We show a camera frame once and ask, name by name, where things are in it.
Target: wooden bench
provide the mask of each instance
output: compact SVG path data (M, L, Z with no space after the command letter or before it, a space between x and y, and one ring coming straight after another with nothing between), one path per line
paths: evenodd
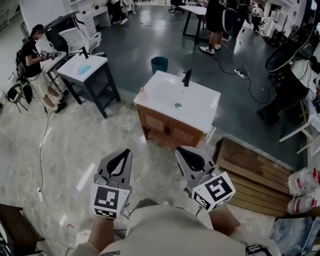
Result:
M289 170L227 138L217 143L213 160L236 189L229 204L274 217L287 215Z

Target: marble floor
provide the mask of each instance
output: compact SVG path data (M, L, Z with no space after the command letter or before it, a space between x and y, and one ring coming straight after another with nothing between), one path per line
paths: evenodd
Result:
M7 102L0 115L0 203L23 207L23 214L45 238L38 243L38 248L48 256L65 255L67 249L74 246L76 234L90 229L94 217L90 210L93 175L100 160L118 149L129 148L133 154L129 211L139 200L151 198L160 204L168 201L170 205L196 213L197 204L183 191L186 181L174 153L145 140L134 106L113 103L106 109L108 118L103 119L93 103L86 101L78 105L73 98L61 113L49 113L41 158L45 201L40 202L39 155L47 116L37 98L27 108L28 112L19 113L14 104ZM221 137L222 134L213 129L199 147L211 155ZM86 172L90 173L89 178L81 186L80 180ZM273 217L235 206L230 209L250 230L264 235L271 230ZM210 226L205 211L198 217ZM116 229L126 226L126 218L116 219Z

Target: black faucet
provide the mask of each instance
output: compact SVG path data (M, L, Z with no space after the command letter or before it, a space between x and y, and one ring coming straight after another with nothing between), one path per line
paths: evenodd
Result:
M183 73L185 74L184 78L182 79L182 83L185 87L189 86L189 82L190 82L190 77L191 77L191 68L186 69L185 71L183 71Z
M87 53L87 51L86 51L86 48L85 48L85 47L82 47L81 50L82 50L82 52L81 52L79 55L84 54L84 57L85 57L86 59L89 59L88 53Z

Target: small bottle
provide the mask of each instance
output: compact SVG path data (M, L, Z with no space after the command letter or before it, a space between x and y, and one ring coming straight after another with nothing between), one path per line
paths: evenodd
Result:
M142 101L146 101L148 99L148 93L146 92L145 88L143 88L143 87L140 88L139 98Z

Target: teal bucket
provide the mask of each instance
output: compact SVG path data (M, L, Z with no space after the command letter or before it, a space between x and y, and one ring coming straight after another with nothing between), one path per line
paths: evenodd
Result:
M157 70L167 72L168 59L165 57L154 57L151 59L152 73L155 74Z

